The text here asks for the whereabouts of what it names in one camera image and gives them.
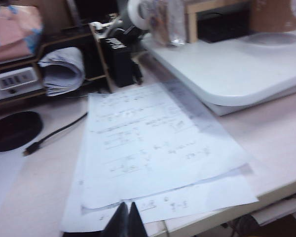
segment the paper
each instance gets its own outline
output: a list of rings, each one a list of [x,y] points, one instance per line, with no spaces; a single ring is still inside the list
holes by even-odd
[[[178,82],[89,96],[82,202],[101,208],[224,174],[248,154]]]
[[[64,94],[79,88],[85,78],[83,56],[76,47],[62,48],[45,55],[39,62],[45,67],[47,96]]]
[[[61,224],[61,230],[64,232],[101,231],[117,210],[117,206],[102,210],[87,210],[81,206],[84,151],[82,145]],[[234,170],[190,187],[134,201],[142,221],[149,223],[252,203],[257,201],[257,198],[243,175]]]

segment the desk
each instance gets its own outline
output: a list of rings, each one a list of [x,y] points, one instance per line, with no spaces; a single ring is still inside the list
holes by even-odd
[[[145,84],[173,77],[147,54],[140,57],[140,63]],[[43,137],[81,116],[86,108],[87,100],[81,98],[27,109],[42,115]],[[260,202],[149,223],[150,236],[190,237],[296,193],[296,94],[217,119],[255,157],[250,163],[253,173],[243,172]],[[25,146],[0,154],[0,237],[61,236],[59,225],[84,123],[46,141],[21,164],[14,163],[21,160]]]

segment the handwritten notes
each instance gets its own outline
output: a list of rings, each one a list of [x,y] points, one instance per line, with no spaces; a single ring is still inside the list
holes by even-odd
[[[185,187],[248,161],[177,81],[91,94],[85,146],[82,202],[90,209]]]

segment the wireless charger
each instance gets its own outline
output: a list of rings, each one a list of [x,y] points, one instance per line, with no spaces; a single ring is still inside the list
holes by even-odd
[[[26,111],[0,119],[0,152],[19,148],[33,140],[42,130],[38,113]]]

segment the tissue box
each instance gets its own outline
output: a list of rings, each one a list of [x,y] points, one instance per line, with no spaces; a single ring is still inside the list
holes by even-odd
[[[43,30],[34,6],[0,7],[0,62],[34,55]]]

